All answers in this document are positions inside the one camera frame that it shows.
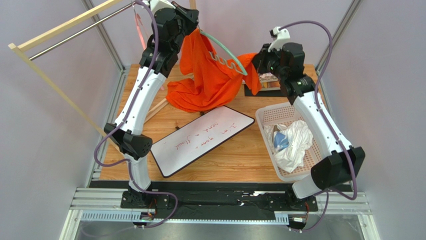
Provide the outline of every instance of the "white cloth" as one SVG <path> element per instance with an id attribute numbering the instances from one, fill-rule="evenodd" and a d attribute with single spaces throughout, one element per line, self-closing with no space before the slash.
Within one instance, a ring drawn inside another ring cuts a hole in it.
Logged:
<path id="1" fill-rule="evenodd" d="M 290 145 L 283 150 L 276 152 L 273 143 L 274 125 L 266 125 L 263 130 L 268 139 L 268 145 L 271 149 L 277 165 L 284 171 L 291 173 L 297 167 L 303 167 L 303 158 L 305 151 L 312 146 L 314 136 L 306 122 L 297 120 L 288 128 L 283 124 L 278 124 L 280 132 L 287 136 Z"/>

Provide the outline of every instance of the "gray wall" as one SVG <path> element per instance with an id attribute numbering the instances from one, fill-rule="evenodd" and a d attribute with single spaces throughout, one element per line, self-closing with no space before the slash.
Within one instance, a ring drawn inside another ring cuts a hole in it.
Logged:
<path id="1" fill-rule="evenodd" d="M 75 189 L 88 178 L 100 135 L 8 48 L 84 11 L 80 0 L 0 3 L 1 239 L 58 239 Z M 119 73 L 95 29 L 35 63 L 105 123 Z"/>
<path id="2" fill-rule="evenodd" d="M 365 0 L 334 49 L 325 90 L 366 159 L 358 176 L 381 238 L 425 239 L 424 0 Z"/>
<path id="3" fill-rule="evenodd" d="M 98 5 L 104 0 L 92 0 Z M 124 0 L 107 13 L 129 4 Z M 176 0 L 189 8 L 189 0 Z M 272 41 L 269 30 L 300 20 L 315 20 L 325 24 L 332 33 L 336 31 L 345 15 L 351 0 L 197 0 L 199 26 L 213 35 L 236 56 L 257 53 L 265 43 Z M 137 7 L 137 12 L 146 23 L 148 34 L 152 34 L 151 20 L 145 10 Z M 142 45 L 135 26 L 133 10 L 105 22 L 105 28 L 121 57 L 124 65 L 139 63 Z M 306 52 L 305 62 L 317 64 L 326 49 L 327 36 L 320 28 L 310 25 L 295 26 L 289 29 L 291 40 L 303 44 Z M 225 59 L 227 54 L 216 47 L 219 55 Z"/>

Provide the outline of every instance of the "plastic basket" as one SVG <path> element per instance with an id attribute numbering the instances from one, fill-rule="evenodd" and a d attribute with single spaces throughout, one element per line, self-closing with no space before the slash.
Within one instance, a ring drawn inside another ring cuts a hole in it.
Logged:
<path id="1" fill-rule="evenodd" d="M 267 142 L 264 126 L 284 124 L 288 127 L 294 121 L 304 121 L 300 113 L 296 111 L 295 107 L 289 102 L 270 105 L 258 109 L 256 111 L 256 120 L 257 124 L 259 124 L 260 132 L 262 133 L 263 141 L 265 142 L 270 160 L 272 161 L 279 179 L 284 182 L 295 182 L 301 180 L 306 177 L 311 172 L 311 168 L 321 160 L 320 148 L 315 139 L 313 139 L 312 146 L 305 152 L 303 167 L 297 167 L 292 173 L 288 173 L 281 169 L 275 162 L 274 156 Z"/>

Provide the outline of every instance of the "whiteboard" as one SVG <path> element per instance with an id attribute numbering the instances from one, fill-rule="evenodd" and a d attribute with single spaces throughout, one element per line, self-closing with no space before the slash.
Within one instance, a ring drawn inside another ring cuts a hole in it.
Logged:
<path id="1" fill-rule="evenodd" d="M 254 122 L 247 115 L 221 106 L 154 143 L 151 153 L 162 176 L 168 178 Z"/>

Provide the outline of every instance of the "orange cloth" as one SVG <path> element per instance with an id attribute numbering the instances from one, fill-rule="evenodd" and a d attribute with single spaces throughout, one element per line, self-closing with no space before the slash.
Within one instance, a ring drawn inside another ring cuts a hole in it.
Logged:
<path id="1" fill-rule="evenodd" d="M 209 39 L 196 29 L 183 41 L 180 71 L 194 74 L 194 79 L 170 82 L 166 99 L 170 104 L 186 112 L 208 111 L 231 102 L 243 83 L 256 95 L 262 88 L 259 76 L 252 64 L 256 53 L 244 54 L 238 60 L 247 71 L 247 76 L 214 61 L 209 52 L 216 51 Z M 228 65 L 235 63 L 228 60 Z"/>

